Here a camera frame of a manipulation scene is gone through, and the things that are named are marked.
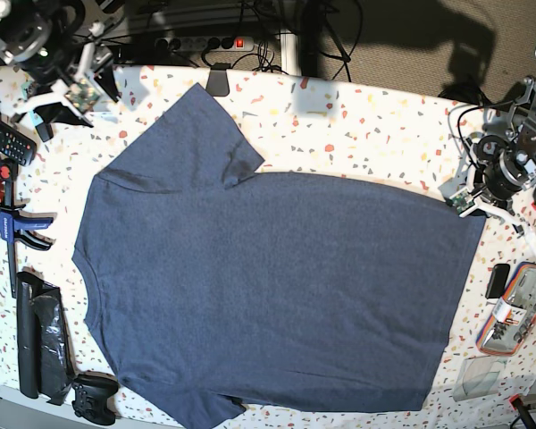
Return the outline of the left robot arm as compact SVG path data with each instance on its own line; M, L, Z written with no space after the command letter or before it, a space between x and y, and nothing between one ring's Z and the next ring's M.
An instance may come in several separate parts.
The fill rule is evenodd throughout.
M528 235L532 226L512 209L513 196L529 189L536 211L536 78L527 77L523 84L520 97L488 106L507 109L502 134L485 134L476 142L458 135L469 166L464 187L449 201L461 217L481 211Z

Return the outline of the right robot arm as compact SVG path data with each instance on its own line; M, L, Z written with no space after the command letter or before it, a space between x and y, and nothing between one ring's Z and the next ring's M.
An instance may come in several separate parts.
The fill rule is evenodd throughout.
M91 128L87 113L120 92L113 75L113 53L103 43L113 19L93 21L88 34L81 1L0 1L0 60L20 67L34 90L13 104L14 122L30 113L43 122Z

